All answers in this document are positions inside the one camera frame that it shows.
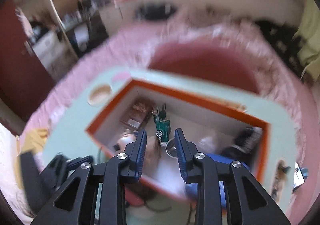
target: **barcode label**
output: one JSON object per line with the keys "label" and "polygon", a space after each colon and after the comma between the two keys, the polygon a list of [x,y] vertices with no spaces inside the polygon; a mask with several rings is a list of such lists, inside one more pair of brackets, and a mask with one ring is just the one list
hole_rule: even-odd
{"label": "barcode label", "polygon": [[138,121],[133,120],[133,119],[129,119],[128,124],[130,126],[133,126],[134,128],[138,128],[140,126],[140,123]]}

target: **green toy car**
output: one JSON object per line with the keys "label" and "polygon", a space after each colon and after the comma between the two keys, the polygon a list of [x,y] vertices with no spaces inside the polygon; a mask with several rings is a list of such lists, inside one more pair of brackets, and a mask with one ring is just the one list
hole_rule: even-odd
{"label": "green toy car", "polygon": [[156,137],[159,138],[161,146],[165,147],[171,133],[170,120],[165,119],[167,117],[166,104],[162,105],[161,111],[159,111],[158,107],[153,108],[152,114],[157,129]]}

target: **white phone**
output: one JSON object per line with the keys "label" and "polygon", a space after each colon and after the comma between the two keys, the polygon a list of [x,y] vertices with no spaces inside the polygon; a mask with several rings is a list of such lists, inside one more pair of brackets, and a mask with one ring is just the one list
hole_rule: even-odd
{"label": "white phone", "polygon": [[304,184],[304,178],[300,169],[300,166],[298,165],[298,163],[296,163],[295,165],[295,169],[294,169],[294,185],[293,185],[293,191],[295,191],[296,189],[298,189],[302,184]]}

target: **yellow cloth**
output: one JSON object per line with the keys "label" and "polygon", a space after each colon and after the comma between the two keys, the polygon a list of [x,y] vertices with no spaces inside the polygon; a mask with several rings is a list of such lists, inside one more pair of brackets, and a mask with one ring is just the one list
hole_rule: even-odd
{"label": "yellow cloth", "polygon": [[300,63],[316,81],[320,76],[320,10],[314,0],[305,2],[297,35],[307,41],[298,53]]}
{"label": "yellow cloth", "polygon": [[[32,129],[30,132],[26,134],[26,138],[23,147],[20,151],[20,154],[32,151],[32,154],[36,155],[37,153],[43,151],[44,145],[47,142],[48,134],[49,131],[46,128]],[[17,156],[13,168],[18,187],[22,189],[23,182],[20,167],[20,154]]]}

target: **silver screw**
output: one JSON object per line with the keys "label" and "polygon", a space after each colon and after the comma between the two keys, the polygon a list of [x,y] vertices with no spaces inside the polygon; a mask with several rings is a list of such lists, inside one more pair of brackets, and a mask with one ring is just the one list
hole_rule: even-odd
{"label": "silver screw", "polygon": [[196,158],[203,159],[204,158],[204,154],[203,153],[196,153]]}
{"label": "silver screw", "polygon": [[85,162],[85,163],[81,164],[81,168],[82,169],[88,169],[89,167],[90,167],[90,163],[88,163],[88,162]]}
{"label": "silver screw", "polygon": [[235,167],[235,168],[239,168],[239,167],[241,167],[241,163],[239,162],[239,161],[233,161],[232,162],[232,165]]}
{"label": "silver screw", "polygon": [[126,154],[126,153],[120,153],[120,154],[118,155],[118,158],[119,158],[120,160],[126,159],[126,158],[127,158],[127,154]]}

